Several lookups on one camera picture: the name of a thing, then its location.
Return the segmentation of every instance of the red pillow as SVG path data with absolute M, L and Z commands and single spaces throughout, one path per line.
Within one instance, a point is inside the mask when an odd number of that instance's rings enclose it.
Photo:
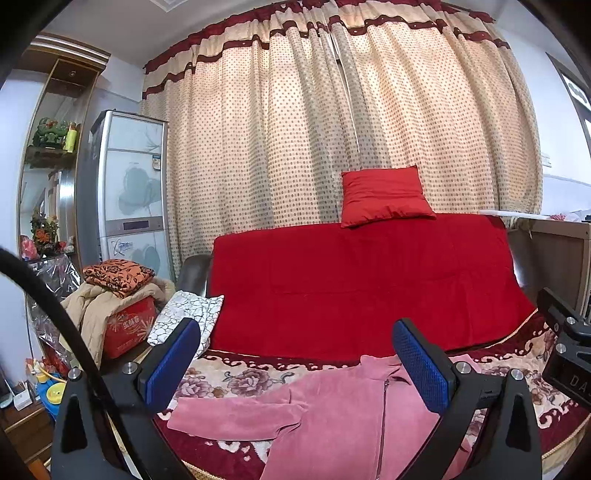
M 436 218 L 423 195 L 417 166 L 344 171 L 341 227 L 390 218 Z

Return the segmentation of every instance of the red blanket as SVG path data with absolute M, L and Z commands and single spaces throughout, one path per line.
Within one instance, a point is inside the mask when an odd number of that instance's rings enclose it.
M 483 215 L 237 233 L 219 237 L 213 255 L 209 291 L 225 299 L 212 348 L 223 351 L 389 356 L 401 317 L 460 349 L 503 338 L 534 310 L 503 223 Z

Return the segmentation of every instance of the curtain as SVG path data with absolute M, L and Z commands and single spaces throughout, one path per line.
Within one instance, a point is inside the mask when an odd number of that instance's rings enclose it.
M 288 1 L 210 25 L 145 69 L 142 113 L 170 123 L 177 272 L 224 233 L 337 221 L 342 171 L 416 164 L 436 212 L 540 210 L 531 99 L 486 14 Z
M 418 165 L 436 212 L 539 213 L 543 171 L 525 80 L 489 15 L 438 1 L 323 4 L 360 143 Z
M 177 272 L 224 233 L 339 218 L 340 172 L 360 167 L 345 86 L 327 31 L 290 6 L 230 18 L 161 68 L 147 65 L 157 86 L 142 113 L 170 127 Z M 179 62 L 188 67 L 173 78 Z

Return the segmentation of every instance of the blue gripper pad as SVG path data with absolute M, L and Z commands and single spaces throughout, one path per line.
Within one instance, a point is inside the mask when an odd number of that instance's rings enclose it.
M 427 409 L 443 414 L 452 399 L 455 380 L 445 360 L 440 364 L 442 368 L 439 368 L 433 359 L 439 356 L 433 355 L 437 353 L 434 349 L 439 347 L 428 343 L 408 319 L 394 323 L 392 343 Z
M 162 349 L 165 350 L 165 353 L 162 355 L 162 352 L 154 352 L 154 358 L 161 356 L 161 359 L 158 358 L 158 364 L 151 365 L 148 371 L 142 371 L 142 373 L 148 374 L 149 377 L 142 379 L 140 374 L 139 383 L 143 384 L 144 388 L 138 385 L 150 412 L 156 414 L 168 407 L 178 384 L 183 379 L 191 360 L 193 360 L 200 341 L 201 329 L 199 324 L 193 319 L 186 318 L 177 325 L 166 342 L 154 347 L 154 350 Z M 146 367 L 151 363 L 148 356 L 142 362 L 142 368 L 144 368 L 145 363 L 147 363 Z

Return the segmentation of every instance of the zipper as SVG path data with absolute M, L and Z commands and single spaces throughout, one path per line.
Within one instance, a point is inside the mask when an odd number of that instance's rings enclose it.
M 384 382 L 384 404 L 382 409 L 382 436 L 379 439 L 379 456 L 378 456 L 378 469 L 375 472 L 375 480 L 379 480 L 379 476 L 382 473 L 382 455 L 384 454 L 384 434 L 386 431 L 386 394 L 388 392 L 388 385 L 390 385 L 390 379 L 387 378 Z

